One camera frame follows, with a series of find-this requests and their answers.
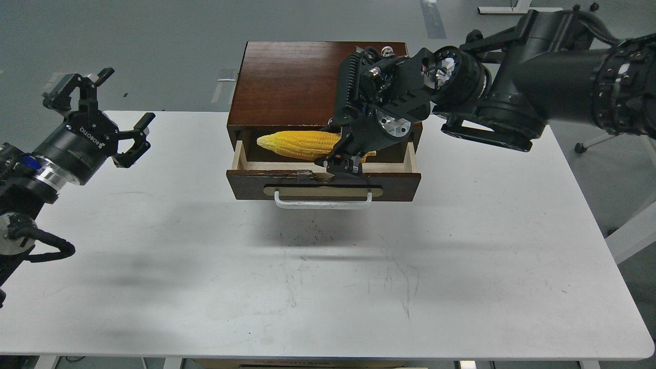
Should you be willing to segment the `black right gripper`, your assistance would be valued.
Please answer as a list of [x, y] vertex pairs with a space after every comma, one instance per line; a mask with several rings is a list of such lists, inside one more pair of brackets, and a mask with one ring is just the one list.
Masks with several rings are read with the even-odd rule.
[[425, 48], [412, 57], [384, 57], [372, 47], [349, 54], [338, 68], [332, 118], [342, 133], [314, 164], [338, 177], [363, 177], [367, 156], [405, 140], [429, 116], [436, 72], [436, 54]]

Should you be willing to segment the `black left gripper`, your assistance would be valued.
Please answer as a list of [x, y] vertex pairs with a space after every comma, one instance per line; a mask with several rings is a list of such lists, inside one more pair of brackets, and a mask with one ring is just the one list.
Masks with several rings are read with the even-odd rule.
[[[146, 112], [133, 129], [118, 131], [117, 124], [98, 108], [97, 88], [114, 72], [114, 68], [104, 68], [96, 80], [79, 73], [68, 73], [50, 92], [43, 93], [43, 107], [67, 116], [33, 150], [33, 155], [44, 157], [67, 171], [76, 185], [86, 185], [109, 156], [113, 155], [117, 168], [127, 169], [151, 147], [146, 138], [148, 126], [156, 117], [153, 112]], [[71, 95], [75, 89], [79, 89], [78, 111], [72, 112]], [[106, 139], [110, 134], [116, 142], [132, 140], [133, 145], [126, 152], [116, 153], [118, 144]]]

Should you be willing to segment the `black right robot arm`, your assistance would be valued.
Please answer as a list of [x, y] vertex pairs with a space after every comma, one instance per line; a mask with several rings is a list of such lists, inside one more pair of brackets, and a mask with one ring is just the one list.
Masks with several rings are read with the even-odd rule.
[[654, 138], [654, 75], [654, 34], [617, 39], [580, 10], [530, 10], [494, 35], [473, 30], [458, 47], [412, 57], [357, 49], [338, 68], [325, 128], [341, 138], [315, 163], [360, 177], [365, 154], [430, 114], [450, 136], [521, 152], [553, 120]]

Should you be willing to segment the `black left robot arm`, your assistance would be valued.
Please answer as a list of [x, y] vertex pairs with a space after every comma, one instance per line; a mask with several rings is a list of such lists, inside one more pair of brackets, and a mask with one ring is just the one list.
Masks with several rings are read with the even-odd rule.
[[64, 75], [43, 94], [43, 106], [62, 115], [63, 123], [30, 152], [2, 144], [1, 283], [24, 261], [58, 261], [75, 254], [72, 243], [36, 224], [43, 206], [55, 203], [65, 184], [86, 185], [108, 158], [118, 168], [129, 168], [150, 149], [146, 137], [154, 113], [122, 131], [98, 106], [98, 87], [113, 72], [109, 67], [96, 78]]

